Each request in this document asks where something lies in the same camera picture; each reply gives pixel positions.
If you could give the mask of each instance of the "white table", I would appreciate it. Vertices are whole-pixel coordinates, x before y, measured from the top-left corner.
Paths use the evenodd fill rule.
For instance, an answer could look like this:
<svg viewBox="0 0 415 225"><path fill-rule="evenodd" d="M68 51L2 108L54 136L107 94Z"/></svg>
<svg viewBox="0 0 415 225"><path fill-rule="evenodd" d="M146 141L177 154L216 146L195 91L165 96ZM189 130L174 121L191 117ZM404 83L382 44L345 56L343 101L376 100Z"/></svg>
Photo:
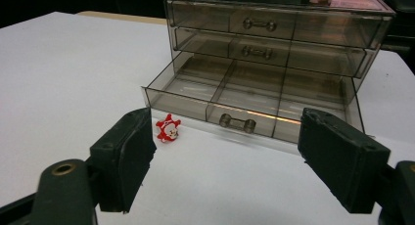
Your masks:
<svg viewBox="0 0 415 225"><path fill-rule="evenodd" d="M145 107L140 86L170 60L161 24L54 13L1 28L0 206L34 193L50 164L87 159L117 120ZM381 51L358 97L390 164L415 159L415 77L402 59ZM377 224L378 206L348 214L295 145L182 121L175 142L155 138L130 213L98 212L100 224Z"/></svg>

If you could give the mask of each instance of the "small red object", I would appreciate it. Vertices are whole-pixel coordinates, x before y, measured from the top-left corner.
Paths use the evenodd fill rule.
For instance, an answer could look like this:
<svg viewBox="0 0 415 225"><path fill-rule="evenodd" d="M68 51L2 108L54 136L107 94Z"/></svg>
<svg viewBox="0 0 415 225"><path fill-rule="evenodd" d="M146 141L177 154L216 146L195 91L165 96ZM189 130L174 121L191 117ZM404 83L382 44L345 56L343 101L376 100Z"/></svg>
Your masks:
<svg viewBox="0 0 415 225"><path fill-rule="evenodd" d="M179 135L177 126L181 121L171 119L171 113L167 115L165 120L158 121L156 126L160 129L161 133L157 136L162 142L174 141Z"/></svg>

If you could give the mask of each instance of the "white tabletop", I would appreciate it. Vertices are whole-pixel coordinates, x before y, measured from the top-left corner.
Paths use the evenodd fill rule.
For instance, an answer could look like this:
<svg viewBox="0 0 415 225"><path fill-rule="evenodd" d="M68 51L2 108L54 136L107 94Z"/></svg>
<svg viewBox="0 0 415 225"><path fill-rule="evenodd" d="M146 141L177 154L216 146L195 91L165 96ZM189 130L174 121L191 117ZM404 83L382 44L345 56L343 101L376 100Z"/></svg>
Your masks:
<svg viewBox="0 0 415 225"><path fill-rule="evenodd" d="M50 164L87 159L117 120L145 107L140 87L170 62L168 43L165 25L61 13L1 28L0 206L34 193ZM409 68L384 51L358 92L366 133L392 149L393 166L415 159L414 93ZM130 213L98 212L100 224L377 224L377 205L348 214L295 145L238 142L183 119L175 142L155 138Z"/></svg>

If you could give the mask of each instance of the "drawer handle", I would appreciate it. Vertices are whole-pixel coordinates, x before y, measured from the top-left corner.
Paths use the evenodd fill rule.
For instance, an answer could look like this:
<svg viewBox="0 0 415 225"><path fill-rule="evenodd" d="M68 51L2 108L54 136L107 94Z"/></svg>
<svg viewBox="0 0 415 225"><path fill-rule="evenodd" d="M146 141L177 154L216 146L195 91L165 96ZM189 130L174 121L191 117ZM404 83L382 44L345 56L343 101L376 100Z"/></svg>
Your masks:
<svg viewBox="0 0 415 225"><path fill-rule="evenodd" d="M242 25L244 26L244 29L250 29L251 27L255 26L255 27L265 27L266 30L268 30L268 31L274 31L275 28L277 28L277 23L274 22L274 21L270 21L270 22L255 22L251 18L246 18L242 22Z"/></svg>
<svg viewBox="0 0 415 225"><path fill-rule="evenodd" d="M243 130L249 134L254 133L256 122L252 119L241 120L232 118L230 114L224 113L219 120L219 125L225 128Z"/></svg>
<svg viewBox="0 0 415 225"><path fill-rule="evenodd" d="M255 55L255 56L262 56L265 60L269 60L272 55L272 49L266 48L265 51L257 50L252 48L251 46L245 46L242 48L242 55L247 57L248 55Z"/></svg>

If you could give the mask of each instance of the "drawer organizer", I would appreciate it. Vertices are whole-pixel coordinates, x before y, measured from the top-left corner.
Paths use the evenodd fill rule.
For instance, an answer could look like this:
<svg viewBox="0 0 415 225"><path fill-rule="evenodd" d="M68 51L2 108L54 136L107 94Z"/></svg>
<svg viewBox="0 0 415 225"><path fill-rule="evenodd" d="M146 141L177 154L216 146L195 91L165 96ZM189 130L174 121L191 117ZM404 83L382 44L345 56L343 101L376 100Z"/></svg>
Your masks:
<svg viewBox="0 0 415 225"><path fill-rule="evenodd" d="M165 0L173 61L147 105L294 143L305 107L364 131L356 92L394 12L310 1Z"/></svg>

